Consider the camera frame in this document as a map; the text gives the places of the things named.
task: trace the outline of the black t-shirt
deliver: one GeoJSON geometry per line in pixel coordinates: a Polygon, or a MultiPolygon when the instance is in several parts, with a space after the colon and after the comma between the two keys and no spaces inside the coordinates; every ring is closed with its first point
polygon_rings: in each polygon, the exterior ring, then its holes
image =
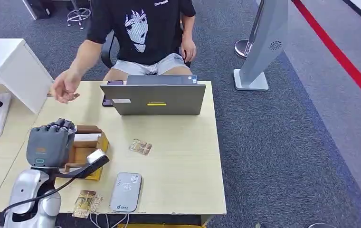
{"type": "Polygon", "coordinates": [[[152,65],[177,53],[182,41],[180,13],[193,17],[192,0],[92,0],[87,39],[103,44],[113,29],[120,60],[152,65]]]}

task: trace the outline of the white card reader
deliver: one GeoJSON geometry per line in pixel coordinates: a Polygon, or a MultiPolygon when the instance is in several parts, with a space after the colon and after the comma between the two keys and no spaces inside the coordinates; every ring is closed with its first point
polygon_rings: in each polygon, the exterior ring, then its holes
{"type": "Polygon", "coordinates": [[[117,212],[133,212],[137,208],[142,176],[138,173],[120,172],[117,175],[109,207],[117,212]]]}

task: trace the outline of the desk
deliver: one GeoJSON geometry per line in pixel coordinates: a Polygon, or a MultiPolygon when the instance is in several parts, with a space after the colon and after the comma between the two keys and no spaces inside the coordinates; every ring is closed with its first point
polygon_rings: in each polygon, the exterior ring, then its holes
{"type": "MultiPolygon", "coordinates": [[[[48,98],[35,126],[58,118],[75,124],[97,125],[109,140],[111,159],[104,166],[99,182],[76,180],[60,191],[60,212],[72,213],[80,190],[95,190],[104,200],[99,213],[113,213],[109,208],[116,176],[119,172],[137,172],[143,176],[141,196],[134,214],[226,214],[217,127],[211,83],[207,84],[199,116],[120,116],[114,108],[101,106],[101,82],[81,82],[79,98],[59,104],[48,98]],[[152,143],[148,156],[128,150],[134,138],[152,143]]],[[[29,168],[26,145],[14,161],[0,188],[0,211],[9,202],[16,177],[29,168]]],[[[56,187],[68,179],[57,180],[56,187]]]]}
{"type": "MultiPolygon", "coordinates": [[[[0,85],[0,93],[7,91],[0,85]]],[[[33,114],[18,98],[11,97],[9,113],[0,137],[0,186],[23,146],[36,117],[37,115],[33,114]]]]}

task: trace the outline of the yellow sticker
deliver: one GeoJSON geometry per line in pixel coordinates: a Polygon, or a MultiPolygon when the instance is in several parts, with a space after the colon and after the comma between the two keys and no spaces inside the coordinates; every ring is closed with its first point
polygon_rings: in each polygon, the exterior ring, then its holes
{"type": "Polygon", "coordinates": [[[148,106],[166,106],[167,103],[148,103],[148,106]]]}

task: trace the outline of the smartphone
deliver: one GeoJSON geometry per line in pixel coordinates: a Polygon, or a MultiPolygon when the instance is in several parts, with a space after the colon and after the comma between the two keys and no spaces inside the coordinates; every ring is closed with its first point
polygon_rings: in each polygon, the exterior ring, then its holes
{"type": "MultiPolygon", "coordinates": [[[[108,85],[123,85],[123,81],[108,81],[108,85]]],[[[102,106],[103,107],[113,107],[114,104],[111,99],[107,99],[104,95],[104,98],[102,100],[102,106]]]]}

